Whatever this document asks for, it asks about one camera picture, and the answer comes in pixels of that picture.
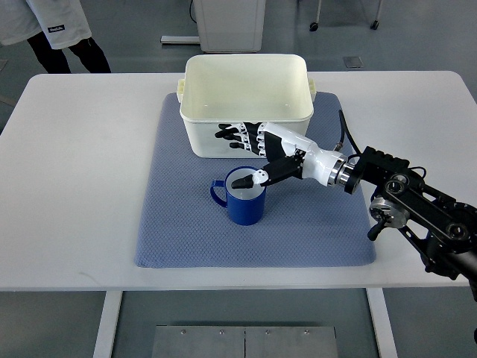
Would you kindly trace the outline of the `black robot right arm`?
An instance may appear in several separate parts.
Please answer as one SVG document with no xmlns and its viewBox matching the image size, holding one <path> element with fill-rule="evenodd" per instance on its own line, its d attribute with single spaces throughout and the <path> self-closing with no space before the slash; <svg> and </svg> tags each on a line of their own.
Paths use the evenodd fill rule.
<svg viewBox="0 0 477 358">
<path fill-rule="evenodd" d="M 397 229 L 417 250 L 428 273 L 455 280 L 462 275 L 476 291 L 476 208 L 427 185 L 408 160 L 374 148 L 357 150 L 336 182 L 352 194 L 362 181 L 375 186 L 369 206 L 374 241 L 385 228 Z"/>
</svg>

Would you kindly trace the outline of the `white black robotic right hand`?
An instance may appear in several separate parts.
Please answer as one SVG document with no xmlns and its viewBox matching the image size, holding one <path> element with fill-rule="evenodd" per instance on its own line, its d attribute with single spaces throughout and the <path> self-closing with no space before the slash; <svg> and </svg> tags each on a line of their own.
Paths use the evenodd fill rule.
<svg viewBox="0 0 477 358">
<path fill-rule="evenodd" d="M 227 140 L 233 149 L 243 149 L 268 161 L 254 173 L 234 180 L 234 189 L 270 186 L 290 177 L 312 178 L 323 186 L 334 186 L 347 163 L 342 153 L 324 150 L 311 139 L 273 122 L 218 127 L 216 138 Z"/>
</svg>

